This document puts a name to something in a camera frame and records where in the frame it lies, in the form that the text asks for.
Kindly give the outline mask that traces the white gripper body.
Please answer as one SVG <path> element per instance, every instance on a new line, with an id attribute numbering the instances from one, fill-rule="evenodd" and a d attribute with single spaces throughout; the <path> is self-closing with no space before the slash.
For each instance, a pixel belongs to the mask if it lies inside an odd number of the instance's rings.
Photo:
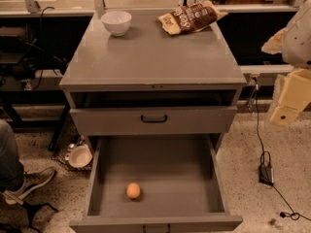
<path id="1" fill-rule="evenodd" d="M 301 113 L 311 103 L 311 71 L 295 69 L 280 75 L 280 95 L 276 109 L 286 113 Z"/>

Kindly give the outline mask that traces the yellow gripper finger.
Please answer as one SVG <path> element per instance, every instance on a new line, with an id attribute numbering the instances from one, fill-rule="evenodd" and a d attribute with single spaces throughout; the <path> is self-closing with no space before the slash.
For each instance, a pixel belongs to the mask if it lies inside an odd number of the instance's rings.
<path id="1" fill-rule="evenodd" d="M 278 105 L 272 112 L 270 122 L 277 126 L 288 126 L 298 118 L 299 114 L 298 110 Z"/>

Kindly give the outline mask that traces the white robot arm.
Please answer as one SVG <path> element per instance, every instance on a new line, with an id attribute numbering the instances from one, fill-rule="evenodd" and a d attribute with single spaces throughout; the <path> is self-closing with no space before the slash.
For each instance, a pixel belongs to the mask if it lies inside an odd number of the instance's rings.
<path id="1" fill-rule="evenodd" d="M 311 1 L 307 0 L 261 50 L 281 53 L 283 61 L 294 67 L 287 76 L 277 78 L 269 120 L 274 125 L 287 126 L 311 103 Z"/>

